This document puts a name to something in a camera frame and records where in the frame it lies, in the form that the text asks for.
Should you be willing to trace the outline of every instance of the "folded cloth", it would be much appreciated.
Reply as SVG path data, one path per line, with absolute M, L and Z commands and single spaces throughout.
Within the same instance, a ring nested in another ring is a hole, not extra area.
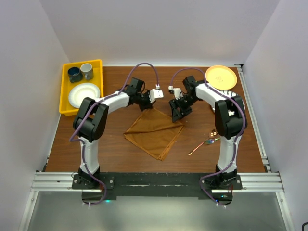
M 183 128 L 181 122 L 172 123 L 171 117 L 153 108 L 144 110 L 124 136 L 155 159 L 164 160 Z

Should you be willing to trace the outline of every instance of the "gray wall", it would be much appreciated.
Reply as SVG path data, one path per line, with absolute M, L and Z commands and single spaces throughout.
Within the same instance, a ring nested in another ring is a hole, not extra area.
M 269 163 L 296 230 L 308 221 L 308 2 L 281 0 L 244 65 Z
M 40 0 L 70 61 L 244 63 L 279 0 Z
M 2 1 L 0 31 L 0 230 L 15 231 L 53 142 L 68 58 L 38 0 Z

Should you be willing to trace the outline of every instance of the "white mug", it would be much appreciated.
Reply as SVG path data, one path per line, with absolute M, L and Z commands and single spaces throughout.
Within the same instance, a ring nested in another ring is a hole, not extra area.
M 81 72 L 85 76 L 86 80 L 93 79 L 93 68 L 91 64 L 83 64 L 80 67 Z

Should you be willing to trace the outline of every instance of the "yellow bin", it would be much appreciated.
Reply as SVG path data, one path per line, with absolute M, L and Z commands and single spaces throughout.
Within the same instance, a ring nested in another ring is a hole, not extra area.
M 83 64 L 91 64 L 93 67 L 93 74 L 94 77 L 91 80 L 86 80 L 84 77 L 81 81 L 71 83 L 69 81 L 69 76 L 67 71 L 71 67 L 78 67 L 80 69 L 81 65 Z M 59 105 L 59 112 L 61 114 L 67 116 L 76 115 L 78 112 L 78 108 L 73 107 L 68 101 L 68 95 L 71 90 L 81 83 L 94 83 L 96 86 L 99 87 L 101 91 L 101 97 L 103 97 L 103 62 L 100 59 L 89 60 L 89 61 L 82 61 L 76 63 L 69 63 L 64 64 L 62 68 L 62 82 L 61 82 L 61 94 L 60 94 L 60 105 Z

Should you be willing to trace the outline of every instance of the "gray floor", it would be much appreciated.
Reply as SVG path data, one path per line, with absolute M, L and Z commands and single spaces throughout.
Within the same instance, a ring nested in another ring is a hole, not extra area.
M 210 200 L 118 197 L 83 205 L 80 192 L 40 192 L 29 231 L 285 231 L 276 194 L 238 192 L 227 209 Z

